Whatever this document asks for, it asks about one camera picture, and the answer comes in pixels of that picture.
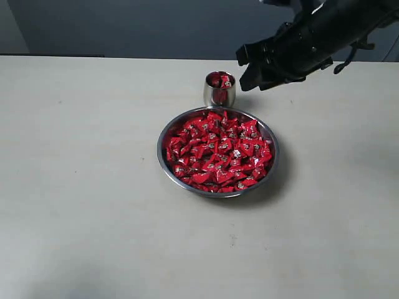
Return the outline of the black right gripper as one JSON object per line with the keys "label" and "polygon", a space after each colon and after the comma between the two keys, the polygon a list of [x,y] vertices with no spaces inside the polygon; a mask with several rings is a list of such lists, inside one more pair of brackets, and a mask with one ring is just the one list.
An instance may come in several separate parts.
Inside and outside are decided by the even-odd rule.
{"label": "black right gripper", "polygon": [[372,50],[368,35],[398,21],[398,1],[278,1],[299,7],[292,22],[276,34],[253,44],[244,44],[236,59],[246,70],[239,79],[241,90],[269,90],[306,77],[333,64],[332,56],[350,47],[349,56],[334,68],[339,74],[358,50]]}

